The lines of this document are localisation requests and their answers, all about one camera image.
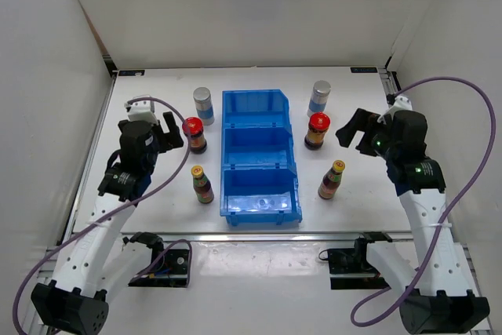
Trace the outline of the red-lid sauce jar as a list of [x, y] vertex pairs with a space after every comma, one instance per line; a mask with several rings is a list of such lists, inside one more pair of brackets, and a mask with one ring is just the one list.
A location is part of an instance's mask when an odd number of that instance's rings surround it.
[[312, 114], [309, 118], [308, 130], [304, 138], [305, 145], [312, 150], [321, 148], [330, 123], [330, 118], [325, 113], [317, 112]]
[[201, 154], [206, 151], [207, 141], [204, 136], [204, 125], [200, 118], [186, 118], [183, 131], [185, 136], [189, 138], [189, 148], [192, 153]]

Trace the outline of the silver-capped shaker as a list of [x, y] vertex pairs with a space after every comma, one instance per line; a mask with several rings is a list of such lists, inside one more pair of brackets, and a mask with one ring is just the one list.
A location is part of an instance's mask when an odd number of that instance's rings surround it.
[[307, 116], [311, 117], [314, 113], [323, 112], [331, 92], [331, 85], [325, 80], [315, 82], [311, 92]]
[[211, 93], [206, 87], [198, 87], [193, 92], [195, 109], [198, 118], [202, 120], [204, 126], [214, 123], [213, 103]]

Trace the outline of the yellow-cap sauce bottle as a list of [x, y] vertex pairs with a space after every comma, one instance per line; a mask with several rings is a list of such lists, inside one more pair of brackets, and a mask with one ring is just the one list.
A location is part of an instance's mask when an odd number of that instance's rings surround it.
[[345, 163], [342, 160], [333, 162], [331, 168], [322, 178], [322, 182], [318, 188], [318, 195], [326, 200], [334, 197], [338, 187], [341, 185], [341, 179], [345, 170]]
[[199, 165], [191, 168], [193, 188], [200, 203], [209, 204], [214, 200], [211, 182]]

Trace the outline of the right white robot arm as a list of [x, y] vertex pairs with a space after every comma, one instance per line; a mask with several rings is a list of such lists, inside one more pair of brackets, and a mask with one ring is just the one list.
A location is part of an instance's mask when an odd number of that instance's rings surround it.
[[489, 302], [473, 292], [462, 272], [447, 219], [442, 170], [426, 154], [425, 116], [412, 110], [378, 115], [359, 108], [337, 130], [340, 146], [348, 147], [358, 131], [363, 136], [357, 150], [386, 163], [409, 221], [419, 265], [413, 268], [389, 241], [355, 249], [353, 265], [364, 272], [375, 268], [388, 289], [399, 295], [380, 316], [357, 325], [372, 326], [398, 311], [410, 334], [469, 332], [488, 317]]

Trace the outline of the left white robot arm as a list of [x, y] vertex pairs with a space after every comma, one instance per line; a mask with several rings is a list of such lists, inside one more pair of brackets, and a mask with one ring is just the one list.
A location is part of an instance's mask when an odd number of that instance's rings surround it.
[[158, 156], [184, 145], [175, 113], [163, 113], [164, 131], [149, 107], [127, 110], [128, 118], [118, 124], [119, 148], [108, 159], [87, 227], [67, 240], [72, 250], [51, 281], [31, 292], [40, 319], [56, 330], [98, 334], [118, 292], [165, 261], [163, 241], [147, 232], [130, 238], [114, 260], [108, 258], [124, 224], [151, 193]]

